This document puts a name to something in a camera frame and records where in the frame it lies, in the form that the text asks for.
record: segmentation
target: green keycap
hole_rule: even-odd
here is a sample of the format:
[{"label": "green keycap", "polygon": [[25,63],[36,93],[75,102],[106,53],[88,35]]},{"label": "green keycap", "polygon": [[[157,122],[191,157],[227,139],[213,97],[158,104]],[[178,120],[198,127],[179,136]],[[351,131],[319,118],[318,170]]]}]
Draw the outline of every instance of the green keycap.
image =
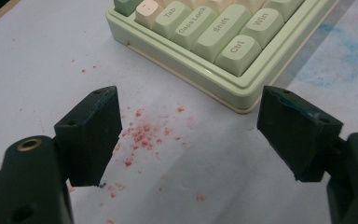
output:
[{"label": "green keycap", "polygon": [[114,0],[113,2],[115,3],[115,11],[128,17],[142,1],[143,0]]},{"label": "green keycap", "polygon": [[277,10],[261,8],[246,23],[240,34],[253,37],[263,49],[283,25],[283,17]]},{"label": "green keycap", "polygon": [[194,43],[191,51],[213,63],[222,49],[251,18],[251,12],[242,5],[227,7]]},{"label": "green keycap", "polygon": [[176,28],[171,41],[185,49],[191,49],[194,41],[217,18],[217,13],[209,7],[200,6]]},{"label": "green keycap", "polygon": [[153,31],[168,39],[171,38],[176,27],[191,13],[191,9],[185,4],[174,1],[170,3],[156,17]]},{"label": "green keycap", "polygon": [[214,64],[240,77],[260,52],[261,47],[253,38],[248,35],[237,35],[217,56]]},{"label": "green keycap", "polygon": [[263,7],[278,10],[284,21],[287,21],[303,2],[304,0],[268,0]]}]

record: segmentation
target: keyboard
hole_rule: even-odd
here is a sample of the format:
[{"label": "keyboard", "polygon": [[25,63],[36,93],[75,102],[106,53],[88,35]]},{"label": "keyboard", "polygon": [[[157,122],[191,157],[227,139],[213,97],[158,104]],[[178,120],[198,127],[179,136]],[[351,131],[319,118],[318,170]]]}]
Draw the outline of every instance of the keyboard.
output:
[{"label": "keyboard", "polygon": [[245,114],[339,0],[114,0],[113,38]]}]

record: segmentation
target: red speck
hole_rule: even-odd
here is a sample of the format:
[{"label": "red speck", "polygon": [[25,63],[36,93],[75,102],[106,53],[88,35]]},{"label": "red speck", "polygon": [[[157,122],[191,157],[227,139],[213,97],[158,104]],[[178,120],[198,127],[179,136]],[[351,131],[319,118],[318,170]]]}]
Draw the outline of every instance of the red speck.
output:
[{"label": "red speck", "polygon": [[123,145],[121,143],[117,143],[115,146],[115,151],[119,151]]},{"label": "red speck", "polygon": [[197,202],[205,202],[206,198],[202,194],[197,195]]},{"label": "red speck", "polygon": [[143,110],[143,109],[139,109],[139,110],[136,111],[135,116],[136,116],[136,117],[141,117],[141,116],[142,116],[142,113],[144,113],[144,110]]},{"label": "red speck", "polygon": [[172,131],[172,129],[165,128],[164,134],[165,134],[165,135],[170,135],[171,131]]},{"label": "red speck", "polygon": [[133,163],[133,158],[127,158],[124,160],[124,164],[126,164],[127,167],[131,166]]},{"label": "red speck", "polygon": [[177,107],[176,110],[177,110],[179,113],[181,113],[181,112],[185,111],[185,107],[181,105],[181,106]]}]

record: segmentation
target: keyboard case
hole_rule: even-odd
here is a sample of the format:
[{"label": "keyboard case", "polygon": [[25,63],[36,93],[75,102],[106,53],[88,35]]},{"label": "keyboard case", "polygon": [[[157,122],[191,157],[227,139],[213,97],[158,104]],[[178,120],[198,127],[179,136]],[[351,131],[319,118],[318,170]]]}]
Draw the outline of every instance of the keyboard case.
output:
[{"label": "keyboard case", "polygon": [[263,87],[292,61],[339,0],[305,0],[240,77],[202,59],[129,17],[106,12],[113,38],[160,65],[237,113],[250,112]]}]

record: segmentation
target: white table surface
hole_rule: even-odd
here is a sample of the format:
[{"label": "white table surface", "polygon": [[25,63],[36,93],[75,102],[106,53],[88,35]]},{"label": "white table surface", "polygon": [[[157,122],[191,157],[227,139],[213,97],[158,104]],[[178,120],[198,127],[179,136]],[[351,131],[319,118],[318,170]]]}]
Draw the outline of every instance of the white table surface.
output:
[{"label": "white table surface", "polygon": [[[53,137],[87,94],[116,85],[123,132],[149,125],[153,146],[122,134],[106,186],[71,192],[76,223],[330,223],[328,175],[296,182],[255,127],[258,107],[236,114],[115,41],[110,4],[21,0],[0,19],[0,166],[11,144]],[[341,0],[275,86],[340,119],[342,138],[358,132],[358,1]]]}]

